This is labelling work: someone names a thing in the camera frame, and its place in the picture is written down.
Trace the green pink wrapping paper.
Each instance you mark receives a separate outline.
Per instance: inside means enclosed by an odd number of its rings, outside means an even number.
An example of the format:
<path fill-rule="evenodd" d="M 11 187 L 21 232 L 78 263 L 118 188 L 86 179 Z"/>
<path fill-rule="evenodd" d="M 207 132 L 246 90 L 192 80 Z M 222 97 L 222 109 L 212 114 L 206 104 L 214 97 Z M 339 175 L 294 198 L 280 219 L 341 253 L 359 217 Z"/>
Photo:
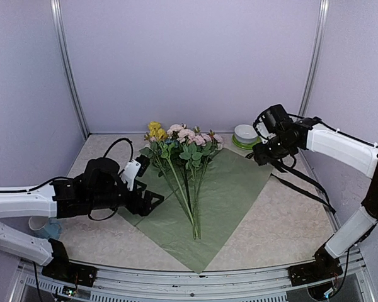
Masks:
<path fill-rule="evenodd" d="M 265 187 L 272 167 L 223 148 L 208 164 L 199 194 L 201 237 L 194 238 L 189 218 L 177 200 L 185 193 L 178 169 L 160 174 L 151 165 L 140 181 L 164 201 L 148 216 L 124 208 L 118 214 L 189 270 L 202 272 L 227 242 Z"/>

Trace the pink rose stem bunch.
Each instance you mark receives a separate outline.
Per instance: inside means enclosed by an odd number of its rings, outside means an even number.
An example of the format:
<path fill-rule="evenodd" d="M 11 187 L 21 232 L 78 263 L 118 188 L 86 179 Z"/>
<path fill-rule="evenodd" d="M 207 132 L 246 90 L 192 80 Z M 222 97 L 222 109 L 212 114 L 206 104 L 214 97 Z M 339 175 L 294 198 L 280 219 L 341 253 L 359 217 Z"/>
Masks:
<path fill-rule="evenodd" d="M 201 239 L 200 222 L 200 190 L 202 187 L 207 168 L 213 157 L 223 146 L 223 140 L 218 134 L 210 130 L 208 133 L 195 132 L 191 143 L 188 144 L 190 159 L 188 168 L 192 180 L 191 196 L 192 216 L 193 216 L 193 238 Z"/>

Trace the yellow fake flower stem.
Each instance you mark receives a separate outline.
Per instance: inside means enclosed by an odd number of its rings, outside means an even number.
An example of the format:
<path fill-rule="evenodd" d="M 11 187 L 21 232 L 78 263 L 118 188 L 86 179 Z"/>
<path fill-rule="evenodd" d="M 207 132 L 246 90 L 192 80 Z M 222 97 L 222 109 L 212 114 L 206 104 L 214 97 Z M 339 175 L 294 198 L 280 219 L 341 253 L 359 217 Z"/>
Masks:
<path fill-rule="evenodd" d="M 151 121 L 148 124 L 149 131 L 144 135 L 145 140 L 149 142 L 149 153 L 151 160 L 159 169 L 162 176 L 165 178 L 168 186 L 173 191 L 186 217 L 189 219 L 192 226 L 192 236 L 194 239 L 198 238 L 197 227 L 195 226 L 195 219 L 192 210 L 189 206 L 187 194 L 184 192 L 177 171 L 172 162 L 172 148 L 169 148 L 164 141 L 169 138 L 167 131 L 162 128 L 157 121 Z"/>

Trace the blue fake flower stem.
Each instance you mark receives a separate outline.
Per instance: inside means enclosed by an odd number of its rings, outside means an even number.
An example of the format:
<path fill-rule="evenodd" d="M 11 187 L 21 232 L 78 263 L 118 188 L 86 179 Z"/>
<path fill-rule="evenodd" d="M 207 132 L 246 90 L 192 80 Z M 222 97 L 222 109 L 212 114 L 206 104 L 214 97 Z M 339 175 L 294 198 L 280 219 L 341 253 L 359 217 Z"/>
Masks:
<path fill-rule="evenodd" d="M 166 139 L 164 143 L 169 147 L 169 148 L 178 148 L 179 147 L 179 141 L 177 140 L 172 140 L 170 138 Z"/>

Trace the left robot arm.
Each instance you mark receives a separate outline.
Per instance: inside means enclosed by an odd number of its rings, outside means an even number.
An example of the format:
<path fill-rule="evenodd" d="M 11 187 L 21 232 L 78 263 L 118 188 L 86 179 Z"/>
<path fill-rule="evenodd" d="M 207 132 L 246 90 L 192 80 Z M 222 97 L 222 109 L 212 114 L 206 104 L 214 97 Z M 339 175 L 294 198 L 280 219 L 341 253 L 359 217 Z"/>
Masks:
<path fill-rule="evenodd" d="M 55 177 L 35 187 L 0 188 L 0 219 L 37 216 L 60 220 L 121 207 L 133 215 L 147 216 L 164 201 L 164 196 L 137 180 L 148 166 L 149 159 L 143 155 L 129 161 L 123 170 L 116 161 L 99 157 L 89 160 L 84 172 L 74 178 Z M 0 250 L 50 267 L 63 280 L 76 273 L 62 242 L 35 238 L 1 223 Z"/>

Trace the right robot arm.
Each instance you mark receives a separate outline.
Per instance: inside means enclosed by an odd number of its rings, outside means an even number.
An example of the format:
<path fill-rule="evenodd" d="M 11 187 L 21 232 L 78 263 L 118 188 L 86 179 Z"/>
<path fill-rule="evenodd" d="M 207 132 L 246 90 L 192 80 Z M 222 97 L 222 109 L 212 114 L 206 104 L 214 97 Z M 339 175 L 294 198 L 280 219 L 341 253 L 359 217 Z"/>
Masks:
<path fill-rule="evenodd" d="M 258 165 L 270 164 L 280 172 L 289 172 L 315 186 L 322 197 L 311 197 L 330 212 L 334 207 L 329 197 L 336 198 L 342 225 L 315 253 L 309 266 L 315 279 L 329 274 L 344 252 L 365 240 L 378 224 L 378 144 L 365 142 L 327 125 L 321 118 L 306 118 L 286 112 L 281 104 L 270 106 L 253 123 L 261 142 L 253 146 L 253 158 Z M 315 164 L 317 175 L 329 185 L 323 185 L 285 164 L 286 157 L 295 158 L 299 151 L 308 151 L 335 159 L 341 171 L 333 180 L 323 172 L 323 165 Z"/>

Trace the white ceramic bowl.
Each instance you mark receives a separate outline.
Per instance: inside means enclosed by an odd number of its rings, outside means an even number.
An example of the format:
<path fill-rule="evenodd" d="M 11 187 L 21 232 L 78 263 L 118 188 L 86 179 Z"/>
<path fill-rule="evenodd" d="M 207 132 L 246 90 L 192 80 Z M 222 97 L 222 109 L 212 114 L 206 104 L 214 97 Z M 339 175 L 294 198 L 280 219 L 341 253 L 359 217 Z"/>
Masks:
<path fill-rule="evenodd" d="M 251 144 L 258 138 L 257 132 L 251 125 L 238 125 L 234 129 L 234 137 L 243 144 Z"/>

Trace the green plate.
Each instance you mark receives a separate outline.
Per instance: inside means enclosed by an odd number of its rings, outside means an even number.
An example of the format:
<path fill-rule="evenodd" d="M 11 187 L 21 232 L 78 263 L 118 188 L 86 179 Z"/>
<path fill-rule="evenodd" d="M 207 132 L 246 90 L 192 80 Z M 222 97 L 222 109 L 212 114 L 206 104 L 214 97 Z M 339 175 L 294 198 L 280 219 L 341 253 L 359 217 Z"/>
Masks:
<path fill-rule="evenodd" d="M 254 142 L 251 142 L 251 143 L 241 143 L 236 137 L 235 135 L 232 136 L 232 142 L 235 146 L 237 146 L 238 148 L 241 148 L 241 149 L 245 149 L 245 150 L 251 150 L 253 148 L 254 145 L 256 145 L 257 143 L 260 143 L 261 140 L 259 137 L 256 138 L 256 140 Z"/>

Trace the white paper cup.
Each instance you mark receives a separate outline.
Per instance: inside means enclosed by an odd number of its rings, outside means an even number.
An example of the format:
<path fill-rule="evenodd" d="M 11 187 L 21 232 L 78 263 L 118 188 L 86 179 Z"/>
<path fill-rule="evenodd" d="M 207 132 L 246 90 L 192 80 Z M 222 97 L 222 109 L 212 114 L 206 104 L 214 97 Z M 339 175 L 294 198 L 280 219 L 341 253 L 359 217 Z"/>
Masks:
<path fill-rule="evenodd" d="M 32 216 L 28 220 L 28 226 L 32 231 L 36 232 L 45 228 L 48 220 L 49 219 L 44 216 Z"/>

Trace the aluminium front rail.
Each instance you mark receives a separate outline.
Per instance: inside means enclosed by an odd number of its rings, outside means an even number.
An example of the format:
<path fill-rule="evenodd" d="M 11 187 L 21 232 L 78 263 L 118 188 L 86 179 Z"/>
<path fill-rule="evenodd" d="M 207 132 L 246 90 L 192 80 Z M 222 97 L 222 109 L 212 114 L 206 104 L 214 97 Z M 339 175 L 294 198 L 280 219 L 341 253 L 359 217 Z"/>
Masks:
<path fill-rule="evenodd" d="M 359 249 L 340 259 L 346 275 L 294 286 L 287 266 L 234 271 L 152 271 L 96 265 L 92 286 L 41 275 L 25 260 L 7 301 L 377 301 Z"/>

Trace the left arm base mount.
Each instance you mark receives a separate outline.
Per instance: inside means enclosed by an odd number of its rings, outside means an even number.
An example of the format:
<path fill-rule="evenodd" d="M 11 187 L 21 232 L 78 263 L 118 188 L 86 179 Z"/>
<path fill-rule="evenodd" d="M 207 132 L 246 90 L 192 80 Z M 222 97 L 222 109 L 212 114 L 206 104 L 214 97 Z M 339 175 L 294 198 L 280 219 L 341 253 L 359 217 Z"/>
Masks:
<path fill-rule="evenodd" d="M 77 286 L 93 287 L 97 268 L 69 261 L 53 260 L 42 269 L 42 275 Z"/>

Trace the aluminium frame post right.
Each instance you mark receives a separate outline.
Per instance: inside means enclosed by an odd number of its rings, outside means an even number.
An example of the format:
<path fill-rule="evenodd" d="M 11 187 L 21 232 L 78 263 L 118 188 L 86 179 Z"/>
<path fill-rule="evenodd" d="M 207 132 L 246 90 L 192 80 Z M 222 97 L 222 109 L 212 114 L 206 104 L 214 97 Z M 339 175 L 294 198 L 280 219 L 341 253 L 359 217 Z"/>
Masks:
<path fill-rule="evenodd" d="M 315 78 L 318 72 L 319 58 L 321 55 L 321 49 L 324 41 L 324 34 L 326 30 L 326 22 L 329 11 L 329 0 L 320 0 L 318 22 L 316 26 L 316 32 L 314 36 L 314 43 L 312 46 L 312 55 L 309 63 L 306 84 L 304 86 L 301 105 L 299 107 L 299 116 L 305 116 L 311 100 L 311 94 L 315 82 Z"/>

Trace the aluminium frame post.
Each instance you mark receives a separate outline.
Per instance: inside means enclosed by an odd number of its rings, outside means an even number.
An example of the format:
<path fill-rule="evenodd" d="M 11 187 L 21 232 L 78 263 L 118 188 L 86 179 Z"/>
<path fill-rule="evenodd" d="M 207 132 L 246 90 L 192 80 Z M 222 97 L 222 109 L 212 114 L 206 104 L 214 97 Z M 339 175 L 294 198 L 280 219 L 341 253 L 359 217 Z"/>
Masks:
<path fill-rule="evenodd" d="M 314 36 L 314 43 L 312 46 L 312 55 L 309 63 L 306 84 L 304 86 L 301 105 L 299 107 L 299 116 L 305 116 L 311 100 L 311 94 L 315 82 L 315 78 L 318 72 L 319 58 L 321 55 L 321 49 L 324 41 L 324 34 L 326 30 L 326 22 L 329 11 L 329 0 L 320 0 L 318 22 L 316 26 L 316 32 Z"/>
<path fill-rule="evenodd" d="M 57 35 L 57 41 L 60 49 L 60 57 L 64 68 L 64 73 L 67 81 L 67 86 L 71 95 L 72 106 L 75 110 L 77 122 L 80 127 L 81 134 L 84 140 L 87 140 L 90 132 L 84 116 L 83 107 L 81 105 L 75 78 L 72 72 L 72 65 L 69 58 L 69 52 L 67 49 L 66 33 L 64 29 L 64 23 L 62 19 L 62 10 L 59 0 L 51 0 L 50 8 L 52 12 L 52 18 L 54 21 L 55 32 Z"/>

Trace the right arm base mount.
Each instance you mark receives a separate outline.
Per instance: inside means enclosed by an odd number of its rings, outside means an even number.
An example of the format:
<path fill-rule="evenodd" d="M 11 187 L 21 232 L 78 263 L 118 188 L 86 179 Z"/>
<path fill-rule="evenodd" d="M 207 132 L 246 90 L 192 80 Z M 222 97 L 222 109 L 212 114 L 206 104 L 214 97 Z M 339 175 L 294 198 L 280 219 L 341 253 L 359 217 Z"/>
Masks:
<path fill-rule="evenodd" d="M 301 286 L 342 275 L 338 259 L 316 258 L 313 262 L 290 266 L 288 268 L 292 286 Z"/>

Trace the aluminium frame post left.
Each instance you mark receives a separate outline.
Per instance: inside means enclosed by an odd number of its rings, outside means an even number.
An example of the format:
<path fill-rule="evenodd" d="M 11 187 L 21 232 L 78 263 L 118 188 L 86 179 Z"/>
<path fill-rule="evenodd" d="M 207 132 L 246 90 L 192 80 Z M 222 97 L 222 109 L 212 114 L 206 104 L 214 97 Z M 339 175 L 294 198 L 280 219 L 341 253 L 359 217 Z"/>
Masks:
<path fill-rule="evenodd" d="M 57 41 L 60 49 L 60 57 L 64 68 L 64 73 L 67 81 L 67 86 L 71 95 L 72 106 L 75 110 L 77 122 L 80 127 L 81 134 L 84 140 L 87 140 L 90 132 L 84 116 L 83 107 L 81 105 L 75 78 L 72 72 L 72 65 L 69 58 L 69 52 L 67 49 L 66 33 L 64 29 L 64 23 L 62 19 L 62 10 L 59 0 L 51 0 L 50 8 L 52 12 L 52 18 L 54 21 L 55 32 L 57 35 Z"/>

